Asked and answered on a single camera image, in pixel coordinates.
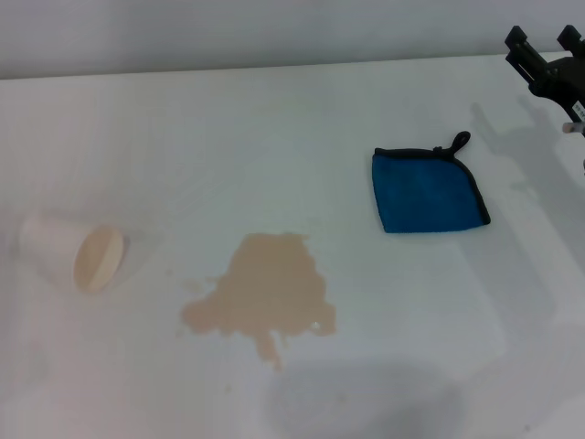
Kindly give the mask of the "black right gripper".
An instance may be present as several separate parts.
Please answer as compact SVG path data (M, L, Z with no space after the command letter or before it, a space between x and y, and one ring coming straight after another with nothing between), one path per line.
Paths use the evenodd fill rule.
M532 94L558 104L571 120L584 119L584 39L573 25L566 25L557 38L573 57L546 62L527 42L520 26L513 26L505 44L505 60L526 81Z

